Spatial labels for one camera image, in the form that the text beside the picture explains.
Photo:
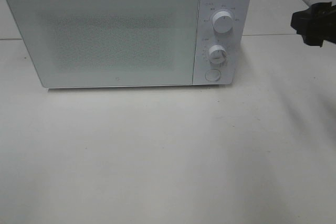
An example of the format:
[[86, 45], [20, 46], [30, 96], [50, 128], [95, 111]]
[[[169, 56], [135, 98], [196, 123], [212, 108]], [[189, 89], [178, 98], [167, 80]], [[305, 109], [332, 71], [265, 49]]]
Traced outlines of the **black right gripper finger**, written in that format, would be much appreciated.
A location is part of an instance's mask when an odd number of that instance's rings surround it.
[[312, 4], [306, 10], [293, 13], [290, 25], [308, 46], [322, 47], [324, 41], [335, 44], [335, 5], [332, 2]]

